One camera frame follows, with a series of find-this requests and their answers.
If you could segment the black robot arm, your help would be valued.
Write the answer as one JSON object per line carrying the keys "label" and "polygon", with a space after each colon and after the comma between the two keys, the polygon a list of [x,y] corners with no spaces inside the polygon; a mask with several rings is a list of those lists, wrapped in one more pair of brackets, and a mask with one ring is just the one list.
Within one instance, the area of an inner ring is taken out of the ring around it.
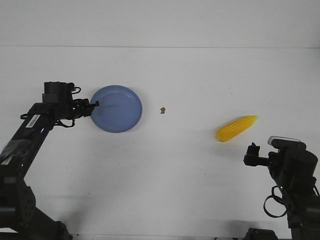
{"label": "black robot arm", "polygon": [[320,238],[320,194],[314,172],[318,158],[301,141],[275,138],[269,145],[277,152],[260,157],[260,147],[248,146],[243,162],[247,166],[266,166],[281,197],[270,197],[285,206],[288,227],[294,240]]}
{"label": "black robot arm", "polygon": [[35,103],[23,114],[22,125],[0,154],[0,227],[2,240],[71,240],[61,221],[55,221],[36,206],[36,198],[25,176],[49,132],[63,126],[62,120],[87,117],[98,102],[88,99],[63,103]]}

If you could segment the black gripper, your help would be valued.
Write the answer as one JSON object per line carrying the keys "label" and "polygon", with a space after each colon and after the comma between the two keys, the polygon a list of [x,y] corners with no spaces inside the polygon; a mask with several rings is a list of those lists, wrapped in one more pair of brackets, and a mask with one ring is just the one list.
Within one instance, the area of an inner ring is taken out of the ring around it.
{"label": "black gripper", "polygon": [[88,117],[91,115],[91,108],[99,106],[99,102],[90,103],[87,98],[72,100],[69,105],[69,112],[67,114],[68,120],[78,119],[81,117]]}
{"label": "black gripper", "polygon": [[266,157],[260,157],[260,146],[256,145],[254,142],[248,146],[246,155],[244,156],[243,162],[246,166],[257,167],[265,166],[268,167],[271,165],[271,160]]}

